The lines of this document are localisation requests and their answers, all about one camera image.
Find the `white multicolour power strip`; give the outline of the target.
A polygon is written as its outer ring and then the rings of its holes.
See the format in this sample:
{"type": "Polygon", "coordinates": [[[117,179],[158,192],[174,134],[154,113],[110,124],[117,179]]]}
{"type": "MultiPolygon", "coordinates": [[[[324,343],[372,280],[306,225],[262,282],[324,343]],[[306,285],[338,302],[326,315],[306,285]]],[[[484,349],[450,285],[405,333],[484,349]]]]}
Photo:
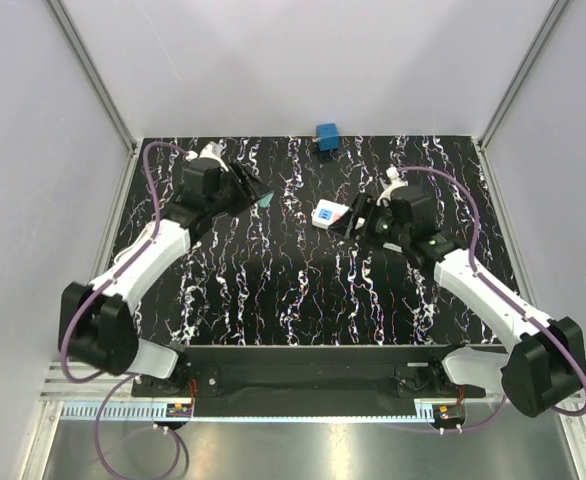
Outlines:
{"type": "Polygon", "coordinates": [[[328,230],[348,210],[347,205],[320,199],[312,211],[312,225],[316,228],[328,230]]]}

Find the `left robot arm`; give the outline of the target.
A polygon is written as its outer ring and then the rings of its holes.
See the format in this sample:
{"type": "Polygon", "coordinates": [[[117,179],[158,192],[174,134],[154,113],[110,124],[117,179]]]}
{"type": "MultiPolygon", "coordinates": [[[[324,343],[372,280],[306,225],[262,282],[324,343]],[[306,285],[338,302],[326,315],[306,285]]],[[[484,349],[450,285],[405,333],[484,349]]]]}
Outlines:
{"type": "Polygon", "coordinates": [[[184,181],[130,249],[103,274],[62,294],[59,350],[97,374],[154,377],[169,396],[188,386],[189,372],[176,350],[139,338],[133,315],[161,275],[208,233],[214,220],[237,216],[254,205],[266,207],[272,189],[237,162],[213,155],[192,159],[184,181]]]}

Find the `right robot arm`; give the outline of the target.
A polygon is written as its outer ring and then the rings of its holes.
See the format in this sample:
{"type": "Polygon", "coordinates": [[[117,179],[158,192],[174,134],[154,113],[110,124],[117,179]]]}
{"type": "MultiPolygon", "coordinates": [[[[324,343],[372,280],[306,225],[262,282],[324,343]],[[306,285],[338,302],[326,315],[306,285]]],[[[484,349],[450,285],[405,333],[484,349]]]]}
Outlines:
{"type": "Polygon", "coordinates": [[[583,333],[569,317],[555,320],[498,281],[453,234],[437,227],[435,208],[416,186],[360,193],[323,220],[328,230],[402,254],[408,264],[461,300],[498,337],[502,354],[458,347],[427,371],[439,396],[461,385],[503,394],[527,417],[556,409],[586,391],[583,333]]]}

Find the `teal plug adapter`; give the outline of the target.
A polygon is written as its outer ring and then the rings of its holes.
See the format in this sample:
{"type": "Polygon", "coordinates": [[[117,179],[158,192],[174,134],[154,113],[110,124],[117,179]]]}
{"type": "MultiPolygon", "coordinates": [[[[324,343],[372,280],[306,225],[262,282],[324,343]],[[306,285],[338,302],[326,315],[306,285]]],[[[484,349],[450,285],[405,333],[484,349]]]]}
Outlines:
{"type": "Polygon", "coordinates": [[[264,197],[260,198],[257,201],[257,205],[260,208],[267,208],[270,205],[272,198],[273,198],[273,192],[269,192],[264,197]]]}

